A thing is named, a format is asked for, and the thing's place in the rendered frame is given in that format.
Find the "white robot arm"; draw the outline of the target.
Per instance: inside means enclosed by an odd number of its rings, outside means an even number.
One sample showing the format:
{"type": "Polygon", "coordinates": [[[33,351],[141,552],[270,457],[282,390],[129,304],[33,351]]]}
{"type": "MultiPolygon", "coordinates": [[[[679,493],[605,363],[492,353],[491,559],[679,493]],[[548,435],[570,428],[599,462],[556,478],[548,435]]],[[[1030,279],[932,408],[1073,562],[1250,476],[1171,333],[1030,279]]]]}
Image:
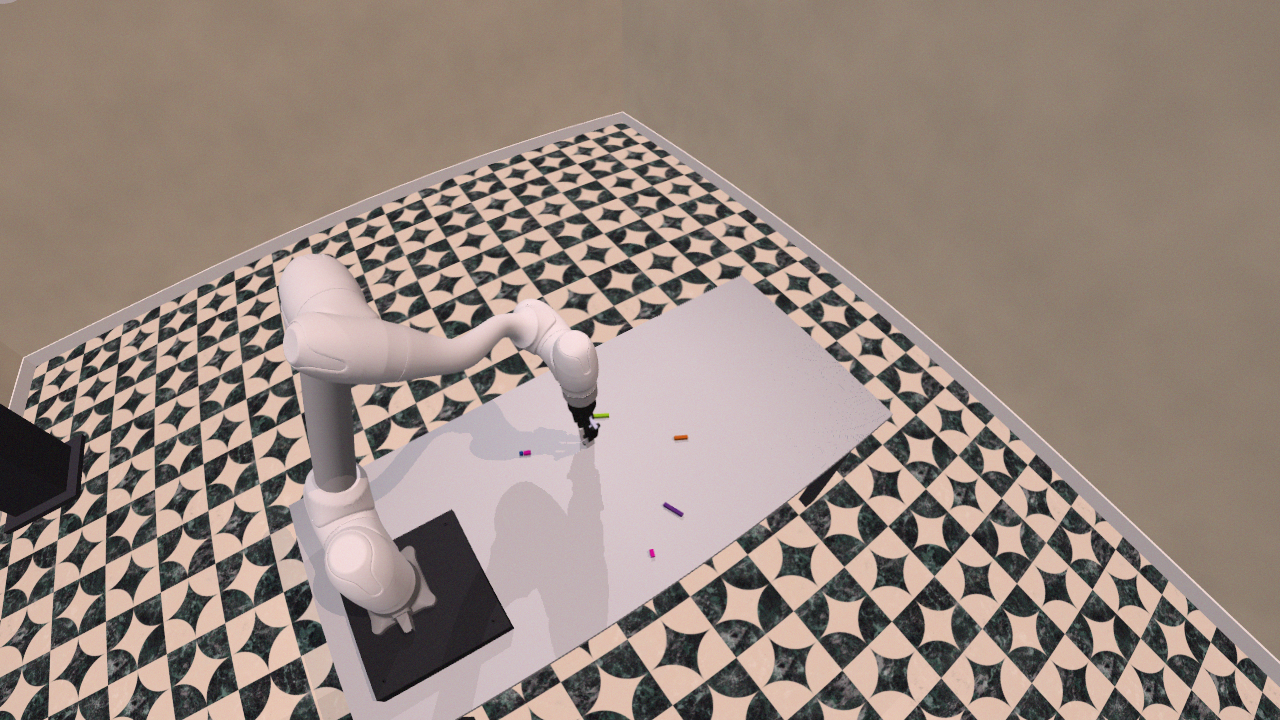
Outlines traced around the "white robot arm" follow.
{"type": "Polygon", "coordinates": [[[434,607],[436,596],[416,550],[407,546],[399,552],[378,516],[369,477],[355,457],[351,384],[465,372],[506,337],[541,357],[570,406],[586,407],[598,395],[596,348],[538,299],[526,299],[513,313],[492,316],[456,340],[384,322],[346,265],[326,254],[294,258],[282,273],[279,296],[283,350],[300,372],[314,466],[305,480],[305,507],[325,551],[326,577],[346,598],[372,610],[374,634],[399,623],[411,635],[412,615],[434,607]]]}

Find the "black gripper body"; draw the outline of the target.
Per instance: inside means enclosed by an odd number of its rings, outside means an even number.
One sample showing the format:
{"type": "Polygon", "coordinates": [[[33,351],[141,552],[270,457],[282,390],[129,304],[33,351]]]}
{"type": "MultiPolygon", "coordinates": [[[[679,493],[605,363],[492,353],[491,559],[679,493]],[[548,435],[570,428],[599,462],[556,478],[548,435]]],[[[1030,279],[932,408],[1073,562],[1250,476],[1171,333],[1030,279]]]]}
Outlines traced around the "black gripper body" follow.
{"type": "Polygon", "coordinates": [[[589,416],[593,416],[593,419],[594,419],[593,411],[596,407],[596,398],[595,398],[595,401],[593,404],[588,405],[586,407],[572,407],[572,406],[570,406],[570,404],[567,404],[567,405],[568,405],[570,413],[572,413],[576,416],[582,416],[584,421],[590,421],[589,416]]]}

